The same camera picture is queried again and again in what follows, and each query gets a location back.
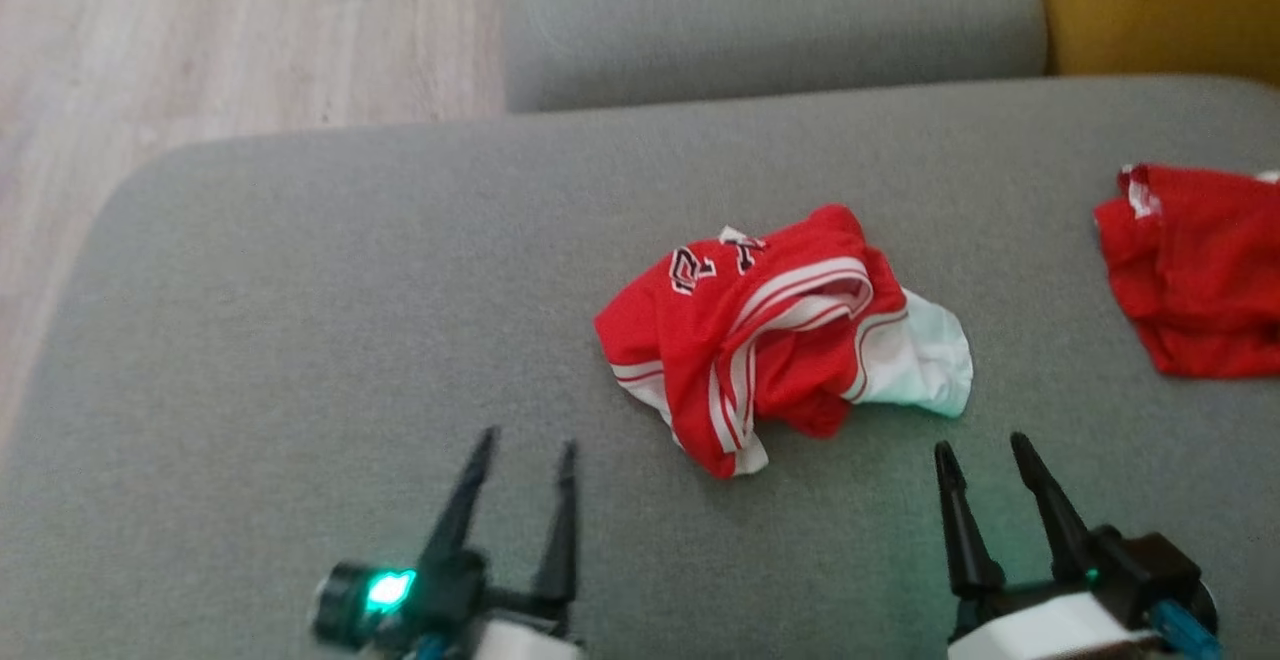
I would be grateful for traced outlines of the red and white basketball jersey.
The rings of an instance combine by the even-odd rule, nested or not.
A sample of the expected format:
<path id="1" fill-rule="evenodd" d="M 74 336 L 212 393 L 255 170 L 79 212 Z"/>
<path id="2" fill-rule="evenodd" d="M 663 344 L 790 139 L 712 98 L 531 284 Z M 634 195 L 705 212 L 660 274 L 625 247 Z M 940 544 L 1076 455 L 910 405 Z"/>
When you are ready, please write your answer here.
<path id="1" fill-rule="evenodd" d="M 594 326 L 618 385 L 718 478 L 767 467 L 762 423 L 832 437 L 859 404 L 957 418 L 975 377 L 960 318 L 902 287 L 840 203 L 676 247 Z"/>

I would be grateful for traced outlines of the large grey sofa seat cushion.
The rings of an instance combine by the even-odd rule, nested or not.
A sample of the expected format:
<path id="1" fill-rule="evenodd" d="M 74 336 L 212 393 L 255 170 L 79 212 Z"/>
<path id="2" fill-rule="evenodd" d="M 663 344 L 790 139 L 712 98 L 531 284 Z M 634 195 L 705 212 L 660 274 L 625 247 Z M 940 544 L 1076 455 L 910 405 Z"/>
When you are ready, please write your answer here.
<path id="1" fill-rule="evenodd" d="M 1280 381 L 1149 365 L 1092 223 L 1125 162 L 1280 168 L 1280 91 L 942 83 L 168 153 L 95 223 L 0 460 L 0 660 L 349 660 L 310 634 L 317 583 L 413 562 L 490 426 L 471 538 L 508 587 L 579 441 L 591 657 L 942 659 L 934 443 L 1033 581 L 1019 428 L 1088 524 L 1203 568 L 1226 660 L 1280 660 Z M 771 464 L 717 481 L 616 385 L 594 315 L 676 246 L 824 203 L 957 315 L 969 408 L 771 427 Z"/>

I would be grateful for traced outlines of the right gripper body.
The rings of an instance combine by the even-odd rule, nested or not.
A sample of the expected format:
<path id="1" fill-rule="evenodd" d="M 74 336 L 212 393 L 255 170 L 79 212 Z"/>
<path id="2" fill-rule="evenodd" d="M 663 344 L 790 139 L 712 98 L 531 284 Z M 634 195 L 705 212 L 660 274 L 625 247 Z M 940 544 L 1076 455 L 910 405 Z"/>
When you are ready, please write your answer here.
<path id="1" fill-rule="evenodd" d="M 1091 551 L 1091 579 L 1028 586 L 972 613 L 946 660 L 1185 660 L 1149 624 L 1162 600 L 1188 609 L 1222 646 L 1201 567 L 1165 533 L 1096 531 Z"/>

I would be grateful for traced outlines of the plain red garment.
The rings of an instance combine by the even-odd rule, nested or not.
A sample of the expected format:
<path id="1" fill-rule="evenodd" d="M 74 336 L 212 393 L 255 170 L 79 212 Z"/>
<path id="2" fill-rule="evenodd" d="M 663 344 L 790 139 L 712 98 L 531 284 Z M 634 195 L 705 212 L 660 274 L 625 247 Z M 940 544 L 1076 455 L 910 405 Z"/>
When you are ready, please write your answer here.
<path id="1" fill-rule="evenodd" d="M 1094 226 L 1115 301 L 1155 368 L 1280 377 L 1280 171 L 1124 165 Z"/>

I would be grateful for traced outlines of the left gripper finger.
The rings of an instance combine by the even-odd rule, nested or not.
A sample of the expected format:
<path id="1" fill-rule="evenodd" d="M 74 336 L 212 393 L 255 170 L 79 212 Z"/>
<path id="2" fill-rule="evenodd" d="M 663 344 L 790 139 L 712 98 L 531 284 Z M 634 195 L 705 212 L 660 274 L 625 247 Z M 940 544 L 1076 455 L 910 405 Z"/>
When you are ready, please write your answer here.
<path id="1" fill-rule="evenodd" d="M 534 592 L 545 604 L 567 608 L 579 590 L 579 445 L 566 443 L 556 477 L 556 514 Z"/>
<path id="2" fill-rule="evenodd" d="M 486 481 L 495 452 L 499 428 L 489 427 L 481 434 L 460 473 L 451 496 L 429 533 L 419 556 L 420 567 L 434 567 L 461 553 L 466 547 L 472 524 L 475 501 Z"/>

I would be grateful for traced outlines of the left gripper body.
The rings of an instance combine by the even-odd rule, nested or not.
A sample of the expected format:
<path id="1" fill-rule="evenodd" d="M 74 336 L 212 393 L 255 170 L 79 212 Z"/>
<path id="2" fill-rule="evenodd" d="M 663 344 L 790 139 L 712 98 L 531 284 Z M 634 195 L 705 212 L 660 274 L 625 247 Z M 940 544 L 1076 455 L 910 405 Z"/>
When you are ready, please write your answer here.
<path id="1" fill-rule="evenodd" d="M 586 660 L 572 605 L 495 587 L 472 550 L 425 570 L 343 562 L 317 586 L 312 637 L 357 660 L 404 660 L 426 633 L 452 640 L 448 660 Z"/>

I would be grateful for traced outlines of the yellow sofa backrest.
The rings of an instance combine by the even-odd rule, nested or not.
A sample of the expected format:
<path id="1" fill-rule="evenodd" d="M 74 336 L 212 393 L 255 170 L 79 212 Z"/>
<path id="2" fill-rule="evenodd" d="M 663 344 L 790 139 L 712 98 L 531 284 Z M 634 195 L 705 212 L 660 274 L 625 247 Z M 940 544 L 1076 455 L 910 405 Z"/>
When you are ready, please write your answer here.
<path id="1" fill-rule="evenodd" d="M 1193 73 L 1280 87 L 1280 0 L 1043 0 L 1053 75 Z"/>

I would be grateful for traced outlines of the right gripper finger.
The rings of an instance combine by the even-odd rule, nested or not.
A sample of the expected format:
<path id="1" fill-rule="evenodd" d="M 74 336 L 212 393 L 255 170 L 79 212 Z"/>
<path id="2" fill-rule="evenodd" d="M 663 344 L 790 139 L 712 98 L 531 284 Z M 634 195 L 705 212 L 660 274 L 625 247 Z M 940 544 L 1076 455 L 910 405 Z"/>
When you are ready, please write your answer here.
<path id="1" fill-rule="evenodd" d="M 966 498 L 966 478 L 951 443 L 934 446 L 943 544 L 952 595 L 978 599 L 1005 587 L 1001 565 L 992 559 Z"/>
<path id="2" fill-rule="evenodd" d="M 1088 554 L 1089 531 L 1050 472 L 1036 446 L 1023 432 L 1010 435 L 1010 446 L 1024 486 L 1033 492 L 1044 537 L 1050 545 L 1051 573 L 1057 582 L 1088 581 L 1094 563 Z"/>

